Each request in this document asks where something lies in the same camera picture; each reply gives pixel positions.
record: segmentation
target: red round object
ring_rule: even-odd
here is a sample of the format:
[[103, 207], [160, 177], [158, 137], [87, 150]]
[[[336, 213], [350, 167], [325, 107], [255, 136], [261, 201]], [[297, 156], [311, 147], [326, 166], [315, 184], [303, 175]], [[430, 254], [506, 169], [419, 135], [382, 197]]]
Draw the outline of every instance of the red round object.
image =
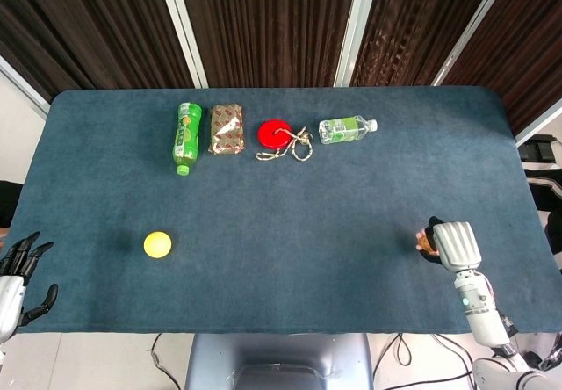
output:
[[291, 126], [281, 119], [270, 119], [262, 123], [257, 130], [257, 140], [266, 148], [279, 150], [285, 148], [291, 142], [292, 137], [288, 133], [278, 131], [283, 128], [292, 133]]

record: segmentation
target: brown wrapper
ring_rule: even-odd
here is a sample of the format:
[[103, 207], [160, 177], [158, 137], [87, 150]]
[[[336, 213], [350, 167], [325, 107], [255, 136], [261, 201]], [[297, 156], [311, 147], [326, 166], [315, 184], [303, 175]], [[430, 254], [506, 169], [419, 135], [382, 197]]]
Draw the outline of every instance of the brown wrapper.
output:
[[244, 149], [242, 107], [216, 105], [211, 110], [211, 145], [214, 155], [237, 155]]

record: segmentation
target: yellow ball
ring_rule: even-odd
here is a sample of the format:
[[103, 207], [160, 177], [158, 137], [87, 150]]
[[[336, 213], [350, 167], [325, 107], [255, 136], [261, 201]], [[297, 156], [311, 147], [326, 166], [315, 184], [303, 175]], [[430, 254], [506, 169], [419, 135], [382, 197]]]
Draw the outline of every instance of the yellow ball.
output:
[[144, 252], [153, 258], [167, 256], [172, 248], [172, 240], [163, 232], [153, 232], [144, 240]]

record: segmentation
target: string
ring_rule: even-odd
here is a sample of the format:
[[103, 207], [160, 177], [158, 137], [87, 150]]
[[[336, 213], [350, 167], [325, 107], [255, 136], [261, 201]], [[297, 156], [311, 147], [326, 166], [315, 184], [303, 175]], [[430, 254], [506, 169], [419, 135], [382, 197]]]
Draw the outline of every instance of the string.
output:
[[[269, 160], [278, 159], [279, 157], [283, 157], [284, 155], [286, 155], [287, 151], [289, 151], [289, 148], [291, 149], [292, 156], [299, 162], [306, 162], [308, 159], [310, 159], [310, 157], [313, 155], [313, 144], [311, 142], [313, 135], [306, 130], [306, 126], [304, 126], [296, 135], [284, 128], [277, 129], [274, 134], [277, 134], [280, 131], [289, 134], [292, 137], [291, 142], [283, 150], [281, 150], [280, 148], [275, 153], [256, 153], [257, 160], [259, 160], [260, 162], [268, 162]], [[297, 155], [297, 151], [295, 149], [297, 143], [302, 146], [308, 146], [308, 154], [306, 156], [300, 157], [299, 155]]]

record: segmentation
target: green plastic bottle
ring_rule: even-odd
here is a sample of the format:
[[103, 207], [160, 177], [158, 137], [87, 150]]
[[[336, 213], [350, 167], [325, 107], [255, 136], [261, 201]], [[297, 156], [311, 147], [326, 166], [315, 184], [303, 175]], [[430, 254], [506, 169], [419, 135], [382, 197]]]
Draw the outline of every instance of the green plastic bottle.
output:
[[199, 121], [203, 110], [195, 103], [182, 103], [177, 108], [177, 131], [174, 143], [174, 162], [177, 174], [190, 174], [190, 167], [197, 160]]

